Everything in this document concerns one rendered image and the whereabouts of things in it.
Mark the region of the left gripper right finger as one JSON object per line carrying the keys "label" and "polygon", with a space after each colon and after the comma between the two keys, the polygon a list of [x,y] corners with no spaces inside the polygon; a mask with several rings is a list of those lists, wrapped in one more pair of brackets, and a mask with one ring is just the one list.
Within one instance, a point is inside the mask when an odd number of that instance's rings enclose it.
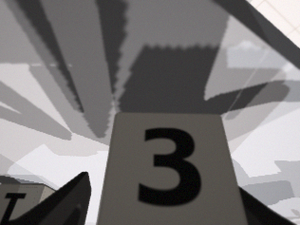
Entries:
{"label": "left gripper right finger", "polygon": [[296,225],[238,187],[248,225]]}

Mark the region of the beige number cube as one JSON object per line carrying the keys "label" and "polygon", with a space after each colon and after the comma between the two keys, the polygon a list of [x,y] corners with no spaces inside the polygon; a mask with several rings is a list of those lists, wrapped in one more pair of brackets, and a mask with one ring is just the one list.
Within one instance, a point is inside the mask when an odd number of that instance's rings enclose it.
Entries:
{"label": "beige number cube", "polygon": [[115,114],[96,225],[248,225],[221,116]]}
{"label": "beige number cube", "polygon": [[0,225],[12,222],[54,192],[45,184],[1,183]]}

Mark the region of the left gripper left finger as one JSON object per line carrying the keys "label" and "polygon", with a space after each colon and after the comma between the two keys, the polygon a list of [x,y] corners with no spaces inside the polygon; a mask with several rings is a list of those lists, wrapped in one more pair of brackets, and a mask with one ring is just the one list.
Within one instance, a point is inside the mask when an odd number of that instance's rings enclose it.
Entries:
{"label": "left gripper left finger", "polygon": [[91,184],[82,172],[7,225],[85,225]]}

